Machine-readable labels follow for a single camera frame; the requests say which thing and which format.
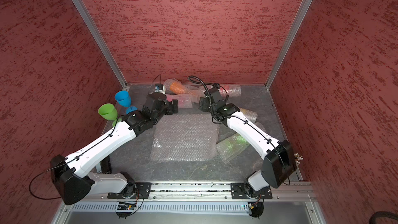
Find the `blue glass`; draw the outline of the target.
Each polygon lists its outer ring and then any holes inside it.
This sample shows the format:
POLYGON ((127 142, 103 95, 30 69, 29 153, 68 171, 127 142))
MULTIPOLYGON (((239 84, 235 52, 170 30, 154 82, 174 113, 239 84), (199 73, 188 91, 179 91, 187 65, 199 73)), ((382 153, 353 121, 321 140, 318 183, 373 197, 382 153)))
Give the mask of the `blue glass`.
POLYGON ((115 94, 115 100, 123 107, 126 107, 126 114, 137 110, 137 107, 132 106, 132 99, 127 91, 119 91, 115 94))

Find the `dark green glass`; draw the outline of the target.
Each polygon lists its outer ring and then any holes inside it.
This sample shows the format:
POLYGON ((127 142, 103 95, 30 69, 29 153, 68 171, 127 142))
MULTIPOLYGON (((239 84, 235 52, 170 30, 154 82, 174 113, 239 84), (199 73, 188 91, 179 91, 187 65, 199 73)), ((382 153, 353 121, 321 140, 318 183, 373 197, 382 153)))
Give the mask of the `dark green glass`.
POLYGON ((216 149, 222 162, 228 164, 249 146, 251 145, 246 141, 244 137, 242 137, 238 133, 235 133, 234 135, 217 143, 216 149))

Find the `yellow glass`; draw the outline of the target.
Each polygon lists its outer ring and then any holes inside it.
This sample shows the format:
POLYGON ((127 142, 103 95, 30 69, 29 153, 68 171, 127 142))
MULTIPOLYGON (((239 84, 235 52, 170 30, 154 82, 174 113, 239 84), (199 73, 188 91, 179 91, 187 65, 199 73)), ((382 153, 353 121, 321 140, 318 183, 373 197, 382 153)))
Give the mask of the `yellow glass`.
POLYGON ((255 123, 257 118, 258 118, 258 114, 257 112, 251 111, 251 110, 247 110, 245 108, 240 108, 240 111, 244 114, 244 116, 251 122, 255 123))

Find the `light green wine glass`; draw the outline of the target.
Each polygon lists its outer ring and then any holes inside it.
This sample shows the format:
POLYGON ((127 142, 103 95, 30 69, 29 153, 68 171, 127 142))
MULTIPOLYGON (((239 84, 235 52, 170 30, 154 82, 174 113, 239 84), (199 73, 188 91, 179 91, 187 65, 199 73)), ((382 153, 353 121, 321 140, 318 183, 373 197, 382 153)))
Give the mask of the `light green wine glass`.
POLYGON ((97 110, 98 114, 104 119, 111 121, 112 126, 115 127, 121 121, 121 116, 119 115, 115 106, 111 103, 103 104, 97 110))

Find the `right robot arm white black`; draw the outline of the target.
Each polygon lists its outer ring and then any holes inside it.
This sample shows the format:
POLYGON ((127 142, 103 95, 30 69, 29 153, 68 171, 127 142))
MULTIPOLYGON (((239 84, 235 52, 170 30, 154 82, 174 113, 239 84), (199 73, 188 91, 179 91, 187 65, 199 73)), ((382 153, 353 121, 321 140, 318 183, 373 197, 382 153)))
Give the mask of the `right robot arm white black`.
POLYGON ((240 108, 228 103, 227 96, 221 95, 218 84, 205 83, 196 76, 189 76, 188 80, 205 89, 204 97, 200 98, 199 109, 210 113, 214 124, 223 124, 241 135, 263 160, 261 169, 244 182, 246 196, 257 198, 265 188, 278 188, 286 180, 290 180, 290 176, 297 169, 290 142, 279 141, 252 123, 240 108))

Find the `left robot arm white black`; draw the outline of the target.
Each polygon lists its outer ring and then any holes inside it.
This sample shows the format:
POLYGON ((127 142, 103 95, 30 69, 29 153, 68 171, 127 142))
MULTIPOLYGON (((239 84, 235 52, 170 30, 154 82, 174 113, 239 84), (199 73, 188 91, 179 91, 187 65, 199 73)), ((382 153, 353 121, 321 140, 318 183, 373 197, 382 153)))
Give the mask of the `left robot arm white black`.
POLYGON ((92 170, 119 147, 158 124, 163 116, 177 113, 178 100, 168 101, 163 93, 151 93, 142 110, 118 116, 115 126, 92 143, 67 157, 53 157, 49 171, 59 198, 66 205, 97 194, 137 198, 136 183, 128 173, 99 174, 92 170))

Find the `pink glass in bubble wrap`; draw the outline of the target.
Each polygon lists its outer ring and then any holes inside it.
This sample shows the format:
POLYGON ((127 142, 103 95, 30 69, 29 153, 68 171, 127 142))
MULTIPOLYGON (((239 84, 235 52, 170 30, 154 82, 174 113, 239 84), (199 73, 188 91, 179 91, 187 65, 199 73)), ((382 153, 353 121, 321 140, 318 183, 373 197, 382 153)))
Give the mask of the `pink glass in bubble wrap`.
POLYGON ((167 94, 166 97, 168 101, 177 100, 178 107, 181 109, 193 108, 193 99, 191 94, 167 94))

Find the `orange glass in bubble wrap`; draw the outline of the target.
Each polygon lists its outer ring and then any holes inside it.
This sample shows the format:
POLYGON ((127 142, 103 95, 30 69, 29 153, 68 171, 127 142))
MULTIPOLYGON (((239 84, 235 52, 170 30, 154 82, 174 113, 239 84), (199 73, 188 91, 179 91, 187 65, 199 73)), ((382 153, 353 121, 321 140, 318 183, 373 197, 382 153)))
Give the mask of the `orange glass in bubble wrap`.
POLYGON ((167 79, 164 82, 166 90, 171 93, 180 95, 186 94, 191 96, 192 102, 199 103, 200 98, 204 97, 204 93, 199 89, 190 89, 186 85, 183 85, 180 81, 175 79, 167 79))

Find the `red glass in bubble wrap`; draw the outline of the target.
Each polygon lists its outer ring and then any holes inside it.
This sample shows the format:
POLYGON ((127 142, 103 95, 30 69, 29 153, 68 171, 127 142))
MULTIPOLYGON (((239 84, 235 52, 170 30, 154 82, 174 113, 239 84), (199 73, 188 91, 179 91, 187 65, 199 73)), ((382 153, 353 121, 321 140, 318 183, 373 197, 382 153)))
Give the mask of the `red glass in bubble wrap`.
POLYGON ((219 92, 223 97, 226 97, 227 95, 229 97, 238 97, 241 96, 241 85, 220 84, 219 92))

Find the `left base wiring board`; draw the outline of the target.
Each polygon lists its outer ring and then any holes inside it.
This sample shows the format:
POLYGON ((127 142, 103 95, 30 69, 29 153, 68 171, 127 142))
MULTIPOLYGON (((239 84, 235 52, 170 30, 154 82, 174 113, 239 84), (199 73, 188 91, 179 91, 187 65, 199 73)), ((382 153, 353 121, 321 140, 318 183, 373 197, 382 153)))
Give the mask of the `left base wiring board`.
POLYGON ((116 214, 119 218, 127 218, 135 212, 136 203, 119 202, 116 208, 116 214))

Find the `right base wiring plug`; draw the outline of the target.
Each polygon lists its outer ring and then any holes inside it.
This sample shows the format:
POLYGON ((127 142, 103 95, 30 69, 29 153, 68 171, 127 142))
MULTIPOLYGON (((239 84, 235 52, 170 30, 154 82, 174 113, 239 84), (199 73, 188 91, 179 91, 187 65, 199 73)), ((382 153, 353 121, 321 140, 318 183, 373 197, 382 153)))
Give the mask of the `right base wiring plug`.
POLYGON ((248 214, 252 218, 260 218, 260 216, 264 212, 263 203, 249 204, 248 207, 249 207, 248 214))

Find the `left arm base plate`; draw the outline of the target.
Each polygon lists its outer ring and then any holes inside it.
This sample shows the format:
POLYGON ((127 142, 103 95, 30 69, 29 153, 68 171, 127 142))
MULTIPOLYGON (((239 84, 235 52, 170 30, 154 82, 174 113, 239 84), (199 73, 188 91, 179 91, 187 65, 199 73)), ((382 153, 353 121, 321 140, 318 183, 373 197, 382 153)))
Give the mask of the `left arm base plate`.
POLYGON ((108 199, 148 199, 151 192, 152 183, 128 183, 127 186, 120 193, 109 193, 108 199))

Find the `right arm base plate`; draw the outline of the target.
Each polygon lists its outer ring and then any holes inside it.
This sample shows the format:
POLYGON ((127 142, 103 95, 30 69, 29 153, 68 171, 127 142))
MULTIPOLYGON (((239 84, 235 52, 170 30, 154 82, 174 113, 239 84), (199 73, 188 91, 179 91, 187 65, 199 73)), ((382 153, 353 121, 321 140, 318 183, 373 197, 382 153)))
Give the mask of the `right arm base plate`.
POLYGON ((232 199, 270 200, 273 198, 270 186, 255 191, 248 183, 231 183, 232 199))

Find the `aluminium front rail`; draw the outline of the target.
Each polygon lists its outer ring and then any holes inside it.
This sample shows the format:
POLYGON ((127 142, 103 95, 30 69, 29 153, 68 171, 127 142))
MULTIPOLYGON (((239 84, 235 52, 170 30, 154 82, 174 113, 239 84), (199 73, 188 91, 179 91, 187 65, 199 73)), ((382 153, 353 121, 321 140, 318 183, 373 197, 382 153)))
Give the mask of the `aluminium front rail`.
MULTIPOLYGON (((228 181, 152 181, 151 192, 147 201, 246 201, 257 200, 232 199, 232 182, 228 181)), ((308 181, 292 181, 272 188, 273 198, 260 200, 265 202, 316 202, 318 201, 312 184, 308 181)))

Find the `left aluminium corner post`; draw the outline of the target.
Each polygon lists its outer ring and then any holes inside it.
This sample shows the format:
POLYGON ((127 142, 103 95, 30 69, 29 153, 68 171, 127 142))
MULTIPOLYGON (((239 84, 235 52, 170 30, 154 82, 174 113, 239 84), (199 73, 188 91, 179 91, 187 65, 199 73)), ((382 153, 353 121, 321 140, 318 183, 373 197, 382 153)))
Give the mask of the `left aluminium corner post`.
POLYGON ((88 30, 90 31, 92 37, 94 38, 97 46, 99 47, 100 51, 102 52, 103 56, 105 57, 108 65, 110 66, 111 70, 113 71, 114 75, 116 76, 118 82, 120 83, 123 89, 127 88, 127 81, 122 74, 116 60, 114 59, 110 49, 108 48, 105 40, 103 39, 98 27, 96 26, 93 18, 91 17, 88 8, 85 6, 83 0, 72 0, 74 6, 76 7, 77 11, 79 12, 80 16, 82 17, 84 23, 86 24, 88 30))

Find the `aluminium corner post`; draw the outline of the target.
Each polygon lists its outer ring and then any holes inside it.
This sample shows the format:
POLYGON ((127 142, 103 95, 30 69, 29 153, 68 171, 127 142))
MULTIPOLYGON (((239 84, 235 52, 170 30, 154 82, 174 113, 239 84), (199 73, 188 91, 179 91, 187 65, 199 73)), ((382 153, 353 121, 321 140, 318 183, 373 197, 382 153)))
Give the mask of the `aluminium corner post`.
POLYGON ((270 88, 272 86, 273 81, 276 78, 276 75, 290 49, 291 44, 294 41, 294 38, 298 32, 298 30, 300 29, 300 26, 312 4, 313 0, 302 0, 300 3, 300 6, 296 12, 296 15, 293 19, 292 25, 289 29, 289 32, 287 34, 287 37, 282 45, 282 48, 278 54, 278 57, 276 59, 276 62, 271 70, 271 73, 265 83, 265 87, 267 91, 270 91, 270 88))
POLYGON ((116 60, 114 59, 110 49, 108 48, 105 40, 103 39, 98 27, 96 26, 93 18, 91 17, 88 8, 85 6, 83 0, 72 0, 74 6, 76 7, 77 11, 79 12, 80 16, 82 17, 84 23, 86 24, 88 30, 90 31, 92 37, 94 38, 97 46, 99 47, 100 51, 102 52, 103 56, 105 57, 108 65, 110 66, 111 70, 113 71, 114 75, 116 76, 118 82, 120 83, 123 89, 127 88, 127 81, 122 74, 116 60))

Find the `right aluminium corner post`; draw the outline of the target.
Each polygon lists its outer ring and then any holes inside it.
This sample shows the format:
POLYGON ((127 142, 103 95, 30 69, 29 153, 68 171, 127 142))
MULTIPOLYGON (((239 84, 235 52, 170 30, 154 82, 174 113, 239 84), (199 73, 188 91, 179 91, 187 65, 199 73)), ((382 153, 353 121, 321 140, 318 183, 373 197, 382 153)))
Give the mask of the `right aluminium corner post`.
POLYGON ((312 4, 313 0, 302 0, 300 3, 300 6, 296 12, 296 15, 293 19, 292 25, 289 29, 289 32, 287 34, 287 37, 282 45, 282 48, 278 54, 278 57, 276 59, 276 62, 271 70, 271 73, 265 83, 265 87, 267 91, 270 91, 270 88, 272 86, 273 81, 276 78, 276 75, 290 49, 291 44, 294 41, 294 38, 298 32, 298 30, 300 29, 300 26, 312 4))

